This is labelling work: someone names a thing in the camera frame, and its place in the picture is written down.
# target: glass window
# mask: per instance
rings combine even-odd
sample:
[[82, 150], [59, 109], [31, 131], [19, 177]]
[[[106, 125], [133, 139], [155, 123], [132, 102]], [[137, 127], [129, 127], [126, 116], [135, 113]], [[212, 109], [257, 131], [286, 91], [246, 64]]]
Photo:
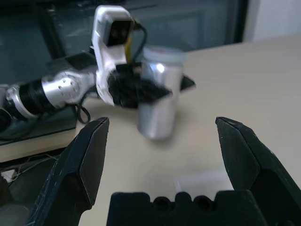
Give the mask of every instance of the glass window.
[[27, 82], [47, 75], [51, 60], [36, 16], [30, 11], [0, 16], [0, 83]]

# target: beige table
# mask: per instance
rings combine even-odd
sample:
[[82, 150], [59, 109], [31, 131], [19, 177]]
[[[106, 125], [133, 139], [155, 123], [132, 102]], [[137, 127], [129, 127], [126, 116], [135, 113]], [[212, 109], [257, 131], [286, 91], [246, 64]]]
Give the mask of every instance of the beige table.
[[[110, 128], [96, 204], [79, 225], [105, 225], [113, 192], [173, 200], [177, 178], [221, 169], [216, 116], [251, 127], [301, 186], [301, 36], [191, 52], [185, 72], [197, 88], [180, 97], [174, 135], [165, 142], [139, 134], [135, 111], [85, 103], [94, 118], [109, 116]], [[229, 187], [216, 182], [212, 190]]]

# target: silver metal cylinder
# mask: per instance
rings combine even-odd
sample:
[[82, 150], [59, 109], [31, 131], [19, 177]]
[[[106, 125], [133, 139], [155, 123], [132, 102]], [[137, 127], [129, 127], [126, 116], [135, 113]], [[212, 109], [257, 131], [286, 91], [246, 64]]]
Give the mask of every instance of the silver metal cylinder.
[[153, 104], [139, 104], [138, 130], [152, 140], [168, 138], [174, 128], [184, 54], [176, 49], [148, 47], [143, 51], [142, 79], [166, 87], [172, 94]]

